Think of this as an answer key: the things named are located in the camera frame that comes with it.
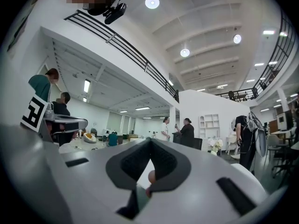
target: yellow object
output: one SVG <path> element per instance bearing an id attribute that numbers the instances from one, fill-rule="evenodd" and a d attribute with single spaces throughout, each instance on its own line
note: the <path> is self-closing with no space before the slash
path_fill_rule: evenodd
<path id="1" fill-rule="evenodd" d="M 92 135 L 90 133 L 87 133 L 86 136 L 91 139 L 92 138 Z"/>

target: black outfit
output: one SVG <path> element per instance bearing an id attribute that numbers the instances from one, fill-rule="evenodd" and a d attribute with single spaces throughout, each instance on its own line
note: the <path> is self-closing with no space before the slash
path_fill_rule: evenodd
<path id="1" fill-rule="evenodd" d="M 53 106 L 54 106 L 54 113 L 55 114 L 62 114 L 62 115 L 67 115 L 70 116 L 70 112 L 66 108 L 66 104 L 58 103 L 56 101 L 53 101 Z"/>
<path id="2" fill-rule="evenodd" d="M 294 144 L 298 142 L 298 136 L 299 136 L 299 101 L 298 100 L 296 100 L 296 102 L 295 102 L 295 109 L 297 109 L 297 111 L 295 111 L 295 113 L 296 113 L 296 130 L 295 130 Z"/>
<path id="3" fill-rule="evenodd" d="M 66 108 L 66 104 L 58 103 L 56 101 L 53 101 L 53 106 L 54 106 L 54 113 L 55 114 L 62 114 L 62 115 L 67 115 L 70 116 L 70 112 Z M 53 124 L 52 125 L 52 130 L 53 132 L 59 132 L 60 127 L 59 124 Z M 62 146 L 65 143 L 69 143 L 72 139 L 73 133 L 61 133 L 58 135 L 55 135 L 53 137 L 55 142 L 59 142 L 59 146 Z"/>
<path id="4" fill-rule="evenodd" d="M 191 124 L 185 125 L 181 130 L 181 145 L 193 147 L 194 127 Z"/>
<path id="5" fill-rule="evenodd" d="M 254 155 L 256 153 L 256 142 L 254 133 L 247 128 L 246 122 L 246 116 L 238 116 L 235 121 L 235 128 L 237 127 L 237 124 L 241 124 L 242 144 L 240 147 L 240 164 L 247 170 L 250 170 Z"/>

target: round ceiling light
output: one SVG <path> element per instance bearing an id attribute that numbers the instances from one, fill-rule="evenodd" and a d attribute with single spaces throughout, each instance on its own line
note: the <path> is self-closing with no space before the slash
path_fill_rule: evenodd
<path id="1" fill-rule="evenodd" d="M 145 6 L 147 6 L 149 9 L 155 9 L 159 6 L 159 4 L 159 0 L 145 0 Z"/>
<path id="2" fill-rule="evenodd" d="M 234 43 L 239 44 L 241 42 L 241 36 L 239 34 L 234 36 Z"/>
<path id="3" fill-rule="evenodd" d="M 182 49 L 181 50 L 181 56 L 182 57 L 187 57 L 190 55 L 190 51 L 188 49 Z"/>

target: railing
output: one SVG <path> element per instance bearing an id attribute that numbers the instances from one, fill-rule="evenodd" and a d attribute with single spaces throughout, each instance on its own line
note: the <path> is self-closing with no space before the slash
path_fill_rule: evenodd
<path id="1" fill-rule="evenodd" d="M 286 14 L 281 10 L 280 29 L 274 51 L 259 80 L 251 89 L 248 89 L 251 90 L 250 99 L 258 97 L 278 75 L 279 71 L 284 66 L 286 60 L 289 58 L 289 55 L 295 43 L 295 39 L 296 30 L 292 26 Z M 230 96 L 238 96 L 240 92 L 246 91 L 248 93 L 248 90 L 230 91 L 227 93 L 218 94 L 218 96 L 229 98 Z"/>
<path id="2" fill-rule="evenodd" d="M 117 34 L 111 28 L 100 22 L 99 20 L 93 18 L 92 16 L 77 10 L 73 15 L 65 18 L 64 20 L 69 20 L 76 23 L 77 25 L 84 27 L 90 32 L 96 34 L 98 37 L 102 38 L 106 43 L 111 44 L 120 52 L 125 54 L 133 62 L 135 62 L 144 72 L 148 73 L 155 81 L 157 81 L 177 102 L 178 90 L 175 90 L 165 79 L 165 77 L 154 67 L 154 65 L 145 58 L 133 45 L 131 45 L 122 36 Z"/>

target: ceiling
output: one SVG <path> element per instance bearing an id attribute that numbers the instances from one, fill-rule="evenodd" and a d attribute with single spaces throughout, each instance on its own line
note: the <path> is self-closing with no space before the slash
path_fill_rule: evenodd
<path id="1" fill-rule="evenodd" d="M 159 0 L 156 9 L 148 9 L 145 0 L 123 1 L 128 5 L 125 15 L 152 33 L 178 67 L 188 89 L 217 94 L 252 88 L 254 83 L 246 80 L 257 80 L 264 70 L 254 64 L 269 61 L 277 40 L 277 33 L 262 35 L 264 29 L 277 31 L 280 25 L 280 17 L 267 10 L 266 5 L 250 14 L 261 21 L 253 28 L 244 24 L 247 8 L 242 0 Z M 236 34 L 254 34 L 252 37 L 257 38 L 250 44 L 244 40 L 235 44 Z M 184 58 L 180 51 L 186 48 L 190 55 Z M 255 52 L 248 57 L 244 53 L 250 49 Z M 222 84 L 228 86 L 216 89 Z"/>
<path id="2" fill-rule="evenodd" d="M 72 98 L 87 98 L 92 105 L 113 112 L 128 111 L 124 114 L 137 118 L 169 116 L 168 105 L 111 68 L 55 39 L 52 39 L 52 45 L 53 49 L 47 51 L 54 53 L 62 81 Z M 87 94 L 84 92 L 86 79 L 91 81 Z M 145 106 L 150 109 L 135 110 Z"/>

